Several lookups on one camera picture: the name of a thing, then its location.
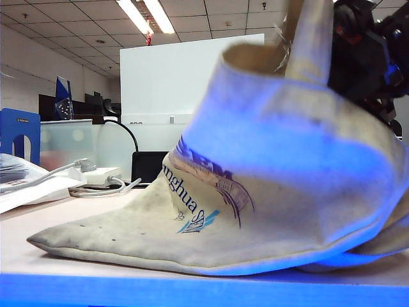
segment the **red object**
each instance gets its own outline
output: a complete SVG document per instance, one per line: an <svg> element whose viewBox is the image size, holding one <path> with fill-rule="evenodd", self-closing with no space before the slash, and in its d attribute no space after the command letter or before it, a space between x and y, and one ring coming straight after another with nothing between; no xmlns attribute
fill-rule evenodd
<svg viewBox="0 0 409 307"><path fill-rule="evenodd" d="M348 36L344 32L344 28L342 26L337 26L335 31L340 37L342 37L344 40L346 40L351 45L355 45L356 43L359 43L362 39L362 36L360 36L359 34L356 34L354 37Z"/></svg>
<svg viewBox="0 0 409 307"><path fill-rule="evenodd" d="M149 31L146 33L146 45L152 46L152 34Z"/></svg>

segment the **white wall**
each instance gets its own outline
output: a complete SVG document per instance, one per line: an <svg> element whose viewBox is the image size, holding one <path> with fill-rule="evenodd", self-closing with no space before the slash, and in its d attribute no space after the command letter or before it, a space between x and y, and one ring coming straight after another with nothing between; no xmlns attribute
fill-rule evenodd
<svg viewBox="0 0 409 307"><path fill-rule="evenodd" d="M94 91L109 97L109 78L78 64L55 51L1 25L0 108L38 112L38 94L55 95L56 77L71 81L72 98L84 101Z"/></svg>
<svg viewBox="0 0 409 307"><path fill-rule="evenodd" d="M263 44L264 34L122 49L123 122L162 123L157 114L193 113L222 51L239 42Z"/></svg>

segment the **whiteboard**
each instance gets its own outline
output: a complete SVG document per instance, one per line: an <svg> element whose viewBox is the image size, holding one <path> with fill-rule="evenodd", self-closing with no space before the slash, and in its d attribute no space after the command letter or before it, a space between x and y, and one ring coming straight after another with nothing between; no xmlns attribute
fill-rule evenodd
<svg viewBox="0 0 409 307"><path fill-rule="evenodd" d="M188 122L221 52L239 42L263 44L264 34L121 49L122 122Z"/></svg>

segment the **black cable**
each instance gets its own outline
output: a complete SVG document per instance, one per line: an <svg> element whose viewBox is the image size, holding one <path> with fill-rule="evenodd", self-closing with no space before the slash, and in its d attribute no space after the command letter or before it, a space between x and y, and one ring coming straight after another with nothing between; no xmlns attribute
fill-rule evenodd
<svg viewBox="0 0 409 307"><path fill-rule="evenodd" d="M104 120L104 123L107 123L107 122L116 123L117 125L119 125L119 126L121 126L122 128L124 128L124 129L130 134L130 136L132 137L132 139L134 140L135 151L136 151L136 152L139 151L139 149L138 149L138 143L137 143L137 141L136 141L136 138L135 138L134 134L132 133L132 131L129 130L129 128L128 128L127 126L125 126L124 124L122 124L122 123L120 123L120 122L117 122L116 120Z"/></svg>

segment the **stack of papers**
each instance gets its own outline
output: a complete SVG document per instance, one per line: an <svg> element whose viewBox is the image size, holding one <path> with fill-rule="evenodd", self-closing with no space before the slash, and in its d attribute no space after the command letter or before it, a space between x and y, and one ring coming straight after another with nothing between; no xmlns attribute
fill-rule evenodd
<svg viewBox="0 0 409 307"><path fill-rule="evenodd" d="M2 193L4 187L34 181L48 171L19 157L0 153L0 213L21 205L69 197L69 187L86 184L85 176L75 168L56 173L39 184Z"/></svg>
<svg viewBox="0 0 409 307"><path fill-rule="evenodd" d="M20 180L27 176L28 168L22 163L12 163L11 159L4 161L4 157L0 160L0 184Z"/></svg>

